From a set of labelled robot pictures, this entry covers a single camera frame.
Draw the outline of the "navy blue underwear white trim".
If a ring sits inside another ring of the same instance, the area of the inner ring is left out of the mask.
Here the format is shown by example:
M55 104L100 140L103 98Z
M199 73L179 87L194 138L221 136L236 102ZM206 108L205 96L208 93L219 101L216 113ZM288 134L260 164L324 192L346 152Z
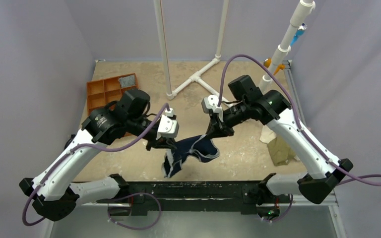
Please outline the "navy blue underwear white trim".
M161 170L164 178L171 178L183 169L188 157L195 157L201 163L208 163L220 156L219 149L206 135L182 139L175 143L175 149L167 149Z

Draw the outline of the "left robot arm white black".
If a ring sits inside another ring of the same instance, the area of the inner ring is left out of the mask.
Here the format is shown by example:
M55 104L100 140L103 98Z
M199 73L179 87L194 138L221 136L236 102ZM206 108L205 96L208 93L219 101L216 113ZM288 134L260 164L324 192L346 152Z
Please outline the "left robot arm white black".
M19 187L28 196L41 219L58 221L76 207L100 200L124 202L128 183L119 174L76 183L74 179L101 152L113 152L111 144L127 133L135 142L146 140L146 149L173 149L179 125L173 108L164 104L153 120L148 119L150 96L132 89L115 101L93 110L76 135L66 144L55 161L34 178L24 178Z

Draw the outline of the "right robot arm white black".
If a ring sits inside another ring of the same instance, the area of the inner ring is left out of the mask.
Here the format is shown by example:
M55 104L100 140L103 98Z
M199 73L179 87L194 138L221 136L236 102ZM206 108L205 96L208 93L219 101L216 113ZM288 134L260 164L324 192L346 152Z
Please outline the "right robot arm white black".
M223 110L219 98L203 98L203 111L210 116L206 136L210 139L234 135L233 127L254 119L281 136L307 169L306 174L270 174L260 182L259 196L270 202L283 194L302 195L314 204L322 203L353 168L349 159L339 159L304 127L289 101L278 91L263 94L248 75L228 84L237 104Z

